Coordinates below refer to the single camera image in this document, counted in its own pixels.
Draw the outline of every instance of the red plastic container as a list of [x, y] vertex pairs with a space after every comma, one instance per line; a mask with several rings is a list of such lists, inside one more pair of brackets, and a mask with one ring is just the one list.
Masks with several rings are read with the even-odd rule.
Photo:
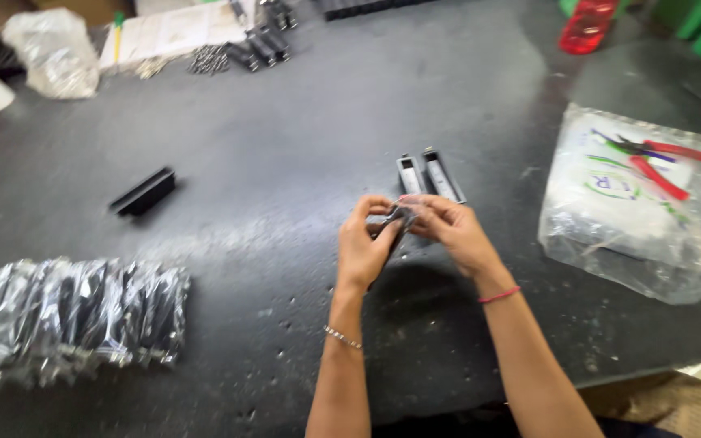
[[593, 52], [608, 31], [619, 0], [580, 0], [561, 32], [559, 47], [573, 55]]

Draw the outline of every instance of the red string bracelet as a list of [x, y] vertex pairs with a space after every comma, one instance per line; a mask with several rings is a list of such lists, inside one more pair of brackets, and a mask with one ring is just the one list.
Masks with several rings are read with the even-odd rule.
[[509, 291], [503, 292], [503, 293], [498, 294], [498, 295], [494, 295], [494, 296], [492, 296], [491, 298], [478, 298], [478, 299], [477, 299], [477, 302], [478, 302], [478, 303], [483, 303], [483, 304], [485, 304], [485, 303], [490, 303], [490, 302], [494, 301], [494, 300], [497, 299], [497, 298], [504, 298], [504, 297], [506, 297], [507, 295], [512, 295], [512, 294], [514, 294], [514, 293], [516, 293], [516, 292], [518, 292], [518, 291], [520, 291], [520, 290], [521, 290], [521, 286], [515, 286], [514, 288], [511, 288]]

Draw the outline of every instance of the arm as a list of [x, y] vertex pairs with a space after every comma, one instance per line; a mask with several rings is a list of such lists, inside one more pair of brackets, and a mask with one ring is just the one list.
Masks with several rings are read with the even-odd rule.
[[[413, 233], [439, 240], [489, 298], [516, 286], [472, 209], [434, 195]], [[483, 305], [510, 410], [524, 438], [601, 438], [597, 422], [561, 370], [523, 294]]]
[[[365, 223], [368, 214], [386, 214], [391, 201], [362, 197], [340, 228], [337, 283], [327, 325], [361, 343], [361, 304], [369, 284], [383, 269], [400, 223], [384, 228], [373, 241]], [[334, 336], [326, 336], [316, 395], [307, 418], [308, 438], [370, 436], [364, 352]]]

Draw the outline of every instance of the stack of packaged parts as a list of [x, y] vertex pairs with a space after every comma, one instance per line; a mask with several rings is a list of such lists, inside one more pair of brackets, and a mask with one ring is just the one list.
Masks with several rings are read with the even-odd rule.
[[189, 275], [119, 260], [21, 260], [0, 269], [0, 386], [74, 383], [103, 364], [172, 365]]
[[701, 299], [701, 162], [648, 157], [679, 201], [597, 132], [701, 151], [701, 135], [570, 104], [550, 168], [538, 240], [546, 255], [670, 304]]

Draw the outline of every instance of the hand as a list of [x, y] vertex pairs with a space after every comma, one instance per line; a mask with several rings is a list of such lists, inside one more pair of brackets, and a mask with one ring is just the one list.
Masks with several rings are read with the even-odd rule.
[[419, 195], [423, 206], [416, 207], [418, 219], [410, 232], [441, 242], [462, 274], [477, 277], [502, 266], [475, 212], [436, 195]]
[[[381, 195], [364, 195], [356, 203], [347, 221], [340, 227], [340, 250], [337, 260], [337, 285], [366, 291], [375, 281], [389, 256], [391, 243], [402, 226], [395, 221], [380, 229], [380, 224], [367, 224], [370, 214], [388, 214], [391, 201]], [[378, 232], [373, 241], [370, 231]]]

